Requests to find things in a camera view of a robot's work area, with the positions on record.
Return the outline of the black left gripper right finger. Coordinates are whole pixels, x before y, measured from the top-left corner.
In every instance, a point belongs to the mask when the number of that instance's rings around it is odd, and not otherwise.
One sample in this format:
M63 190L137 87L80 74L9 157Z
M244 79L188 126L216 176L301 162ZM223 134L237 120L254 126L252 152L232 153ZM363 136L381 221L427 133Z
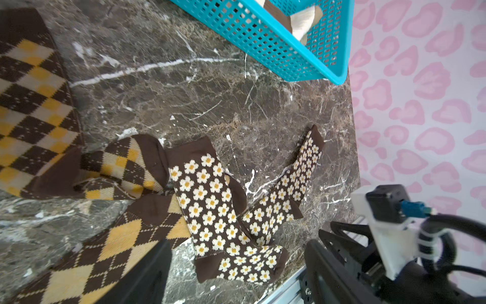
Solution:
M319 241L305 248L309 288L314 303L380 303L372 292L353 278Z

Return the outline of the brown daisy pattern sock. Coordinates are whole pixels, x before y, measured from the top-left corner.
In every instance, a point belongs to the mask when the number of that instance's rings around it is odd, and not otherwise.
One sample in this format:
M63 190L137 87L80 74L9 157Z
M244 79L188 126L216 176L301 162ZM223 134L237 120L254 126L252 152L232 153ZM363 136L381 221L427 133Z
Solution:
M313 125L292 166L286 169L267 195L241 215L243 228L256 244L269 245L280 226L303 218L299 207L305 198L324 146L325 142L318 127Z
M259 246L241 228L225 170L209 138L166 151L175 195L192 236L197 280L270 284L282 274L285 248Z

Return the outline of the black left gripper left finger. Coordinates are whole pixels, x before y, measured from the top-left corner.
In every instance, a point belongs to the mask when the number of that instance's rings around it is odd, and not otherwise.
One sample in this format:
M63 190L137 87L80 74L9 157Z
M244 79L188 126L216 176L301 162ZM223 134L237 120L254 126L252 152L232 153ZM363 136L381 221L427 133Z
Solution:
M164 239L97 302L161 304L171 262L171 245Z

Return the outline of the brown yellow argyle sock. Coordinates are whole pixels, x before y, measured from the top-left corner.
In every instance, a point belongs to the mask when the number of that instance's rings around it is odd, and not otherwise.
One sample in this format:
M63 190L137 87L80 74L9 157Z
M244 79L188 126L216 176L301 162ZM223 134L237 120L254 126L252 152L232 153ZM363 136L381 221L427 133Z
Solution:
M167 160L147 134L84 152L54 39L33 8L1 11L1 189L45 200L136 200L163 191Z
M167 240L175 249L189 237L175 195L143 196L111 227L19 291L11 303L95 303L159 242Z

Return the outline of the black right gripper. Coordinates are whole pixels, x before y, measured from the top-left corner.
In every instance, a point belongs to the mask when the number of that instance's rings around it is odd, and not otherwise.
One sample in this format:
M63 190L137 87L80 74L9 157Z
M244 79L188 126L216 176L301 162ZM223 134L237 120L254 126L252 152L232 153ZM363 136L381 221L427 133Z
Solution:
M367 225L332 222L330 226L330 231L318 233L322 245L380 303L485 303L485 297L467 294L447 276L428 274L416 260L391 280Z

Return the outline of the brown cream striped sock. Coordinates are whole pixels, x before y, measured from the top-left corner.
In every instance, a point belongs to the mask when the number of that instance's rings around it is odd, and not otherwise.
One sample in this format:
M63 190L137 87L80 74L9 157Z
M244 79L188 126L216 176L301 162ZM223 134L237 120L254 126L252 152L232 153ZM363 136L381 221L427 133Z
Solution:
M323 11L319 6L311 6L293 15L285 15L271 1L256 0L256 2L283 25L304 46L307 44L309 30L317 25L323 17Z

